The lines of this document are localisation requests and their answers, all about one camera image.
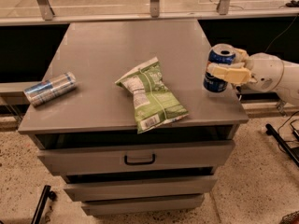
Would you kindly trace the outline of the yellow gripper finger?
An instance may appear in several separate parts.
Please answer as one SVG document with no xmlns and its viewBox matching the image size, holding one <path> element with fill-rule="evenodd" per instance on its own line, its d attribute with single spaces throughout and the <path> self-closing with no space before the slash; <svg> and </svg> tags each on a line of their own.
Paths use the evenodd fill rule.
<svg viewBox="0 0 299 224">
<path fill-rule="evenodd" d="M 235 62 L 243 63 L 249 57 L 244 49 L 235 48 Z"/>
<path fill-rule="evenodd" d="M 236 85 L 246 84 L 251 78 L 251 72 L 244 63 L 210 63 L 206 71 L 213 77 Z"/>
</svg>

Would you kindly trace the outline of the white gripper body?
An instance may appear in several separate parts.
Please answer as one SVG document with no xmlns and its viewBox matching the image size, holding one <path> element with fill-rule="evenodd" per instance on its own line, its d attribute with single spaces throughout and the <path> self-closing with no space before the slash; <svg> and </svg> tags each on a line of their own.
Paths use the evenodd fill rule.
<svg viewBox="0 0 299 224">
<path fill-rule="evenodd" d="M 247 86 L 254 91 L 267 92 L 273 90 L 283 75 L 284 64 L 274 55 L 256 53 L 246 61 L 246 67 L 251 72 Z"/>
</svg>

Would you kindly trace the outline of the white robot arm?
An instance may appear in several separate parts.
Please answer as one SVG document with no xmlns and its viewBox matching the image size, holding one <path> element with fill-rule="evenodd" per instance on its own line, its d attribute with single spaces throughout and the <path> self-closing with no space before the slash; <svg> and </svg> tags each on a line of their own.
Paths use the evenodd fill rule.
<svg viewBox="0 0 299 224">
<path fill-rule="evenodd" d="M 235 55 L 232 64 L 211 62 L 206 70 L 220 80 L 254 91 L 273 91 L 282 101 L 299 105 L 298 63 L 263 52 L 249 56 L 243 49 L 235 49 Z"/>
</svg>

